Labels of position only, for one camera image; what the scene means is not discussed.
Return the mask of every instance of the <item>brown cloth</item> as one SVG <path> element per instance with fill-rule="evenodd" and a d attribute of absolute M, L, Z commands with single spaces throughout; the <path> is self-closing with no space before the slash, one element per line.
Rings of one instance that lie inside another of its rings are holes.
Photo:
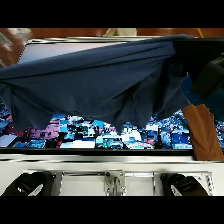
<path fill-rule="evenodd" d="M 182 111 L 188 121 L 196 159 L 200 161 L 224 160 L 216 135 L 214 116 L 210 114 L 209 109 L 201 104 L 189 105 Z"/>

